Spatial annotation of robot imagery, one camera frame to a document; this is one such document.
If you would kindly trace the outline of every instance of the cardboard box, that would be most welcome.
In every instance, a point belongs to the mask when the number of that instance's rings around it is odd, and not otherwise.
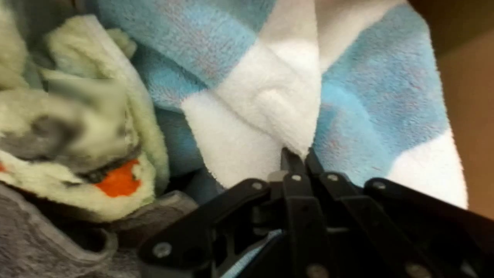
[[[413,3],[431,26],[470,208],[494,219],[494,1]]]

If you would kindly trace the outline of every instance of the pile of laundry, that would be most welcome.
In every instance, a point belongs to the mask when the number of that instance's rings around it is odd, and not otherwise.
[[[468,205],[403,0],[0,0],[0,41],[0,276],[138,276],[142,239],[284,146]]]

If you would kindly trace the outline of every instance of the laundry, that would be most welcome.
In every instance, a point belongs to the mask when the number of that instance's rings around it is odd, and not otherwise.
[[[152,204],[169,182],[169,162],[128,62],[136,43],[87,15],[48,32],[31,54],[14,14],[0,12],[0,180],[91,221]]]
[[[172,174],[226,188],[314,146],[363,185],[389,177],[467,207],[431,37],[405,0],[79,0],[139,45]]]

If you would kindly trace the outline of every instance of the orange spot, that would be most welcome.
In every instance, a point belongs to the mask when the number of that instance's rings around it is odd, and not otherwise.
[[[132,159],[119,168],[111,170],[98,187],[111,197],[133,194],[141,187],[141,180],[133,176],[133,168],[138,163],[138,159]]]

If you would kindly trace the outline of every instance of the blue towel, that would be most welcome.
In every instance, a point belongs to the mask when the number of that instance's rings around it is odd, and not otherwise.
[[[405,0],[82,0],[138,43],[172,174],[224,187],[314,146],[355,184],[383,176],[467,207],[423,18]]]

